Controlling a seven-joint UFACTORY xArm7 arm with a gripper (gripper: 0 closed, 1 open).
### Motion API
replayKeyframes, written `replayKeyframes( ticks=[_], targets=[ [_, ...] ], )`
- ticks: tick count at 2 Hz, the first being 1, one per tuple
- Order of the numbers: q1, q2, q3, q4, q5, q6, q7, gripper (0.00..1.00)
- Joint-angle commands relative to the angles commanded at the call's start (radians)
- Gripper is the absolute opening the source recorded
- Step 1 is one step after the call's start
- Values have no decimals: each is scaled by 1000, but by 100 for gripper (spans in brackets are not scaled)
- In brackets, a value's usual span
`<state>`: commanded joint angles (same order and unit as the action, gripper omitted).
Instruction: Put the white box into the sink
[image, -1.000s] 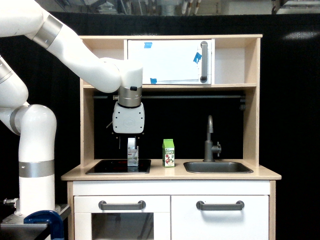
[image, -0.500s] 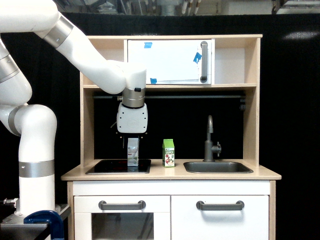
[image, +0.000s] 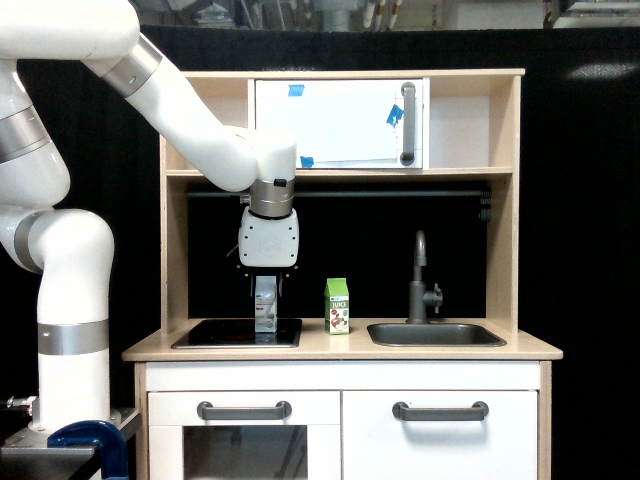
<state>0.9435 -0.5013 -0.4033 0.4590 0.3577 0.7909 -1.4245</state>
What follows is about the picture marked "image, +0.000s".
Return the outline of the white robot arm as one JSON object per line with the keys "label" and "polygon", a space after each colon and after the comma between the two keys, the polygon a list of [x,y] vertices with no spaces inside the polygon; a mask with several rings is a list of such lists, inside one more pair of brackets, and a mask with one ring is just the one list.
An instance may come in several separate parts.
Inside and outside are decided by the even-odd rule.
{"label": "white robot arm", "polygon": [[215,186],[248,190],[245,220],[286,240],[296,143],[285,132],[222,124],[142,33],[126,1],[1,5],[1,245],[40,278],[38,394],[31,428],[51,433],[111,414],[112,187],[76,188],[18,71],[22,60],[83,64]]}

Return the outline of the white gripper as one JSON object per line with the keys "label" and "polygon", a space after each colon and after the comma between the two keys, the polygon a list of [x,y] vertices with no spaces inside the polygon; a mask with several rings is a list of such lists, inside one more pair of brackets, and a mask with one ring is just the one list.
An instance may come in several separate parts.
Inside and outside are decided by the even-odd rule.
{"label": "white gripper", "polygon": [[[264,219],[245,208],[238,234],[239,259],[242,265],[259,268],[287,268],[297,262],[299,222],[295,209],[283,219]],[[277,275],[278,296],[283,296],[285,275]],[[250,295],[255,296],[255,275],[249,274]]]}

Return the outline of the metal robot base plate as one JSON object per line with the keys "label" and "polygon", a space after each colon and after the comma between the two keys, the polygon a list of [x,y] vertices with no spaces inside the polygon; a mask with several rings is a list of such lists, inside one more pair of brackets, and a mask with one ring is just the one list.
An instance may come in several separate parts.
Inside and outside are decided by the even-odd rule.
{"label": "metal robot base plate", "polygon": [[1,452],[8,456],[92,456],[103,451],[121,455],[141,424],[137,409],[115,409],[107,420],[79,421],[57,431],[26,427],[3,441]]}

